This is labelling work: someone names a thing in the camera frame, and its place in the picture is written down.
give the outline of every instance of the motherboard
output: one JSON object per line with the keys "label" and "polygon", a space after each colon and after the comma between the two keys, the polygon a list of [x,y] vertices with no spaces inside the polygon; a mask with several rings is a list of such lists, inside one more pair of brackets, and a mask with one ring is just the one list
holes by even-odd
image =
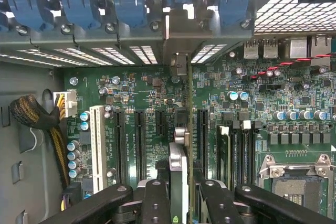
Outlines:
{"label": "motherboard", "polygon": [[68,119],[72,180],[82,182],[85,197],[94,193],[92,107],[103,120],[103,183],[136,188],[156,178],[176,124],[188,122],[189,99],[194,159],[207,178],[230,189],[255,184],[334,218],[335,72],[306,62],[272,68],[280,62],[236,49],[210,66],[194,65],[192,98],[169,66],[65,69],[66,89],[78,102],[78,115]]}

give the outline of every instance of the white pci slot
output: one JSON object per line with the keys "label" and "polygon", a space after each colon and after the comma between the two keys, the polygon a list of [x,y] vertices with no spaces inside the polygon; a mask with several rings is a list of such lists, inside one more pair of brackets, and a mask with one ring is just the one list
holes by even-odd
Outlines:
{"label": "white pci slot", "polygon": [[104,106],[90,107],[93,193],[107,187]]}

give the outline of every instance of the green circuit board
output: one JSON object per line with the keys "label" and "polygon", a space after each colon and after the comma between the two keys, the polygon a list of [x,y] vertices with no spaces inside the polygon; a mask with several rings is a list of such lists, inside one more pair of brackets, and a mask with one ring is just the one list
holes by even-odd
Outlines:
{"label": "green circuit board", "polygon": [[[251,182],[260,185],[260,169],[267,155],[271,155],[276,164],[283,165],[312,165],[317,162],[321,155],[327,155],[332,165],[335,164],[336,135],[332,121],[333,108],[336,100],[336,83],[334,72],[312,76],[309,66],[298,68],[285,67],[281,69],[281,75],[276,78],[260,78],[257,81],[249,81],[244,76],[256,74],[270,66],[277,65],[280,60],[266,59],[243,59],[236,52],[236,58],[227,55],[219,58],[211,66],[193,67],[193,147],[194,158],[200,158],[199,150],[199,113],[206,111],[206,137],[207,152],[202,156],[202,165],[206,167],[205,175],[211,179],[221,179],[230,182],[232,186],[239,183]],[[233,74],[233,70],[241,68],[241,74]],[[118,76],[120,84],[113,85],[111,78]],[[78,84],[74,87],[69,84],[69,79],[76,77]],[[165,66],[155,67],[111,67],[111,68],[76,68],[65,69],[65,84],[68,91],[77,91],[78,114],[88,111],[90,106],[107,105],[107,96],[113,97],[115,110],[124,111],[125,115],[125,146],[126,167],[128,171],[127,181],[133,188],[137,186],[137,148],[135,139],[134,112],[142,110],[145,113],[145,149],[146,149],[146,178],[155,178],[155,163],[169,155],[168,145],[173,141],[174,108],[184,106],[186,99],[186,87],[183,79],[176,83],[171,80],[170,69]],[[297,89],[297,84],[309,84],[308,89]],[[280,84],[281,90],[264,92],[262,85]],[[107,87],[109,94],[101,96],[99,88]],[[247,101],[231,101],[228,92],[245,91],[248,93]],[[167,105],[167,99],[172,99],[173,104]],[[275,120],[274,112],[294,111],[298,115],[305,110],[314,113],[316,110],[326,112],[327,119],[323,121],[314,118],[310,120]],[[157,132],[156,111],[164,111],[166,118],[166,134]],[[237,131],[236,142],[233,141],[230,148],[232,161],[224,164],[225,169],[230,168],[232,174],[219,175],[220,160],[217,155],[218,127],[227,126],[232,128],[232,121],[238,121],[239,126],[243,121],[251,121],[252,129],[246,132]],[[254,122],[259,122],[260,128],[254,130]],[[68,119],[68,139],[80,139],[79,117]],[[117,139],[115,137],[115,121],[106,120],[106,143],[107,143],[107,167],[116,167],[115,149]],[[298,136],[300,142],[294,142],[294,136]],[[306,134],[308,142],[302,142],[302,134]],[[250,145],[235,148],[240,138]],[[227,139],[223,140],[224,148],[227,148]],[[89,177],[92,169],[90,163],[91,153],[89,145],[81,145],[81,170],[82,173],[75,180],[81,181]],[[246,170],[241,171],[237,164],[245,162]],[[335,180],[329,181],[323,176],[316,174],[285,174],[279,178],[265,179],[263,188],[277,192],[283,183],[292,180],[300,181],[300,185],[306,188],[303,194],[289,194],[284,192],[288,199],[302,205],[311,206],[315,211],[328,217],[334,217],[334,188]],[[117,183],[115,177],[108,178],[108,184]],[[320,195],[308,200],[306,194],[310,190],[318,188]],[[318,199],[321,204],[312,204],[310,201]]]}

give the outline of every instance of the ventilation grille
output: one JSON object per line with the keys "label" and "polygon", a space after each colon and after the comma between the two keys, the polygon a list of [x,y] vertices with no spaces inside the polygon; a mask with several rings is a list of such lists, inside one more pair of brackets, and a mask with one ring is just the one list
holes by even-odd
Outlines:
{"label": "ventilation grille", "polygon": [[40,52],[37,49],[18,50],[18,51],[19,52],[24,52],[26,54],[31,54],[31,55],[35,55],[35,56],[40,56],[40,57],[52,59],[52,60],[59,60],[59,61],[66,62],[66,63],[69,63],[69,64],[73,64],[73,65],[76,65],[76,66],[87,66],[87,64],[76,62],[76,61],[73,61],[73,60],[64,59],[64,58],[54,56],[54,55],[49,55],[49,54],[46,54],[44,52]]}
{"label": "ventilation grille", "polygon": [[257,12],[255,33],[336,30],[336,3],[270,0]]}
{"label": "ventilation grille", "polygon": [[77,57],[77,58],[82,59],[82,60],[90,61],[92,63],[98,63],[99,65],[102,65],[102,66],[112,65],[111,63],[109,63],[107,61],[98,59],[94,56],[88,55],[88,54],[86,54],[84,52],[81,52],[77,49],[66,48],[66,49],[55,49],[55,50],[58,51],[58,52],[61,52],[63,54],[67,54],[67,55],[70,55],[70,56]]}
{"label": "ventilation grille", "polygon": [[133,61],[129,60],[128,58],[126,58],[124,55],[122,55],[121,53],[119,53],[112,47],[104,47],[104,48],[96,47],[96,48],[92,48],[92,50],[99,52],[123,65],[133,65],[134,64]]}
{"label": "ventilation grille", "polygon": [[191,63],[203,63],[211,56],[215,55],[220,50],[222,50],[225,46],[226,45],[206,45],[192,59]]}
{"label": "ventilation grille", "polygon": [[145,64],[158,64],[151,46],[130,47]]}
{"label": "ventilation grille", "polygon": [[18,57],[18,56],[9,56],[9,55],[0,54],[0,57],[15,59],[15,60],[28,61],[28,62],[38,63],[38,64],[44,64],[44,65],[49,65],[49,66],[52,66],[52,67],[63,67],[63,65],[57,65],[57,64],[52,64],[52,63],[38,61],[38,60],[25,59],[25,58],[21,58],[21,57]]}

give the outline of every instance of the power connector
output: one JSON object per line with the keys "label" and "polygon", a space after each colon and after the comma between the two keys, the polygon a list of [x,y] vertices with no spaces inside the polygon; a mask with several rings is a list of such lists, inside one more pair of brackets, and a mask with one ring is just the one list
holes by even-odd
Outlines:
{"label": "power connector", "polygon": [[77,93],[75,91],[70,92],[54,92],[54,102],[58,94],[64,94],[65,100],[65,117],[68,118],[73,115],[77,115]]}

